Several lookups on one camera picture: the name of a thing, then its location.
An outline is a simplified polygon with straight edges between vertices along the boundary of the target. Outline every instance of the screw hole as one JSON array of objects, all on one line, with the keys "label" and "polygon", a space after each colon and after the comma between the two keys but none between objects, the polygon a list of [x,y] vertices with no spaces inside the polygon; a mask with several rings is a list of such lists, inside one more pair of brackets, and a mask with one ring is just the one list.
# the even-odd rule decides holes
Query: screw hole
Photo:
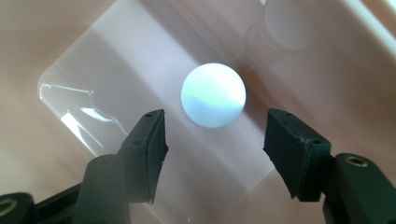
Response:
[{"label": "screw hole", "polygon": [[367,167],[368,166],[367,161],[364,161],[357,157],[347,157],[346,161],[352,165],[359,166],[359,167]]}]

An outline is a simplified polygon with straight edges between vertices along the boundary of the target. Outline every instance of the white ball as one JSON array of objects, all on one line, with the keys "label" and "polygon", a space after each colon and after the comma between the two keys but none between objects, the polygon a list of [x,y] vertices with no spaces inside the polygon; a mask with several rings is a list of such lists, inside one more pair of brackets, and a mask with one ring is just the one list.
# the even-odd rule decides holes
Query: white ball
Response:
[{"label": "white ball", "polygon": [[245,101],[241,77],[220,63],[207,63],[192,70],[181,90],[181,103],[187,115],[206,128],[231,123],[242,112]]}]

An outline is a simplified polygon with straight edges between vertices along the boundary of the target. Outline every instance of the black rubber pad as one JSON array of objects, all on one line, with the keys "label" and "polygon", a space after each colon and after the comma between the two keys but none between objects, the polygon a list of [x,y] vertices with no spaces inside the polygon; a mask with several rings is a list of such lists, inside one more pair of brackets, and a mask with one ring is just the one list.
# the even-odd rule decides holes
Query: black rubber pad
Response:
[{"label": "black rubber pad", "polygon": [[164,112],[151,111],[137,122],[118,153],[125,168],[131,203],[154,202],[167,151]]},{"label": "black rubber pad", "polygon": [[321,174],[330,156],[331,144],[289,112],[270,109],[264,151],[282,176],[291,197],[317,202]]}]

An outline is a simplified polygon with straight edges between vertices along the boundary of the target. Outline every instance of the beige surface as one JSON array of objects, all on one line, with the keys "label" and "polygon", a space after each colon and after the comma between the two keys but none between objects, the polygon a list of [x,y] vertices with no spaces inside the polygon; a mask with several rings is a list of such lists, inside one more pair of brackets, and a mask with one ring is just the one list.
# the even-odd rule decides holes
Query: beige surface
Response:
[{"label": "beige surface", "polygon": [[[282,60],[267,63],[257,61],[257,52],[244,52],[244,35],[261,17],[258,1],[246,1],[241,7],[240,1],[170,2],[178,6],[186,21],[214,50],[240,69],[248,87],[255,92],[248,95],[246,112],[258,127],[264,125],[262,111],[268,106],[289,110],[332,142],[333,155],[352,152],[368,157],[396,185],[395,58],[377,39],[364,33],[366,30],[356,18],[339,13],[342,6],[326,1],[306,6],[307,11],[314,12],[310,16],[317,17],[318,24],[328,24],[321,27],[321,45],[300,52],[286,51]],[[28,191],[39,202],[81,180],[92,155],[39,101],[36,84],[41,74],[111,3],[1,3],[0,194]],[[239,8],[246,19],[237,20],[223,4]],[[217,139],[211,139],[213,142],[208,144],[216,144]],[[198,203],[203,211],[212,206],[218,209],[212,204],[205,206],[210,202],[207,191],[197,192],[202,195],[190,199],[200,200],[189,203]],[[229,206],[223,214],[208,216],[216,217],[217,223],[323,223],[321,205],[289,200],[275,172]],[[136,219],[152,223],[155,214],[140,206],[134,210],[139,211]],[[186,218],[179,223],[186,223],[189,214],[181,216]]]},{"label": "beige surface", "polygon": [[113,1],[0,4],[0,192],[39,202],[81,180],[92,157],[39,101],[45,69]]}]

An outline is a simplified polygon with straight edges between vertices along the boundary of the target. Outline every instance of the transparent plastic sheet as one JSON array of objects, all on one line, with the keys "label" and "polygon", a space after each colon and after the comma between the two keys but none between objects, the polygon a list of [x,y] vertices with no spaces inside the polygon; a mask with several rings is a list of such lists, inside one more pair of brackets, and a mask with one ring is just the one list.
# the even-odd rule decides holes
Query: transparent plastic sheet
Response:
[{"label": "transparent plastic sheet", "polygon": [[183,111],[187,74],[222,62],[165,3],[118,1],[42,75],[38,94],[95,156],[117,152],[143,114],[163,108],[169,152],[156,201],[133,205],[133,218],[214,223],[273,170],[264,122],[244,112],[207,129]]}]

